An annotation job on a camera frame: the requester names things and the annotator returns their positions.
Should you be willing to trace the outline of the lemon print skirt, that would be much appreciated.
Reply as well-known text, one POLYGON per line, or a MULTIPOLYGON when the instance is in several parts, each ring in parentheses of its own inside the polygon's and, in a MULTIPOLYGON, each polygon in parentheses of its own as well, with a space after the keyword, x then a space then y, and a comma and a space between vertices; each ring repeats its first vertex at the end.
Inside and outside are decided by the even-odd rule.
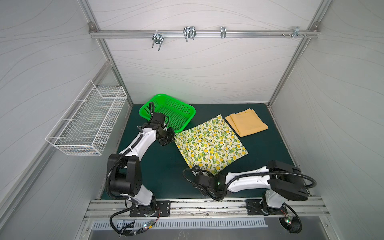
POLYGON ((213 175, 249 153, 221 115, 177 133, 175 142, 190 168, 213 175))

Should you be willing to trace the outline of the yellow tan skirt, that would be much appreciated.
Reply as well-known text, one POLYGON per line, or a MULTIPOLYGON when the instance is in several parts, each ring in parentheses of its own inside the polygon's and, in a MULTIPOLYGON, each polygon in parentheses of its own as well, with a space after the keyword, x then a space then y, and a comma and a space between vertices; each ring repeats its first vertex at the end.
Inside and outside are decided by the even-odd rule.
POLYGON ((225 119, 240 137, 253 135, 269 128, 253 109, 231 114, 225 119))

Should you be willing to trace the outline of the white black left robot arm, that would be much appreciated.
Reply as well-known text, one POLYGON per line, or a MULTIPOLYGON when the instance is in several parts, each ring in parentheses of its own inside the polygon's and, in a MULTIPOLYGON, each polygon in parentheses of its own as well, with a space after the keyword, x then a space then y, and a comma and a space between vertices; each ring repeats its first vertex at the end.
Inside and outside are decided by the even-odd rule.
POLYGON ((168 128, 169 117, 155 111, 149 103, 150 119, 139 126, 136 138, 119 154, 112 154, 107 161, 105 189, 114 200, 128 200, 136 207, 156 207, 156 197, 143 185, 141 160, 156 141, 165 146, 174 141, 175 132, 168 128))

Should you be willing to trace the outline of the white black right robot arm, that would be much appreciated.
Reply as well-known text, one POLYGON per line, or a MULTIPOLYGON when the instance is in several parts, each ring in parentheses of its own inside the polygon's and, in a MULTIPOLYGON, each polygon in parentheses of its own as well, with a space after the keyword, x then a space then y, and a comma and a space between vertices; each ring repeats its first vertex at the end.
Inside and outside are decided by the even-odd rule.
POLYGON ((228 193, 265 190, 260 201, 247 204, 249 210, 263 216, 283 213, 287 201, 307 201, 307 190, 317 186, 317 181, 304 175, 300 168, 279 161, 269 161, 266 166, 253 171, 216 176, 195 165, 184 169, 182 174, 203 196, 214 201, 224 200, 228 193))

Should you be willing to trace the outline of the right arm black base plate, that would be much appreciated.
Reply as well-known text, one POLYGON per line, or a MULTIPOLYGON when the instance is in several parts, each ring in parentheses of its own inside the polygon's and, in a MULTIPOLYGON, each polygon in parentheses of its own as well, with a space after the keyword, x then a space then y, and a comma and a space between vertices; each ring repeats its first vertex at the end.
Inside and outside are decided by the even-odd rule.
POLYGON ((269 207, 265 199, 247 199, 246 209, 247 209, 247 214, 251 216, 284 215, 288 213, 285 207, 281 207, 281 208, 269 207))

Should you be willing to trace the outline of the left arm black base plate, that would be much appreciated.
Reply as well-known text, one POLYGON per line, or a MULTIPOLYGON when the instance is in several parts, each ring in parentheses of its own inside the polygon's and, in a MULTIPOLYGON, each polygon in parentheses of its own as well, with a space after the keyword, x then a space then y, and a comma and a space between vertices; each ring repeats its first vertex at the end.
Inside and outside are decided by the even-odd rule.
POLYGON ((156 201, 156 203, 151 202, 149 206, 139 205, 138 207, 134 207, 134 209, 130 211, 130 217, 169 217, 170 211, 171 201, 156 201))

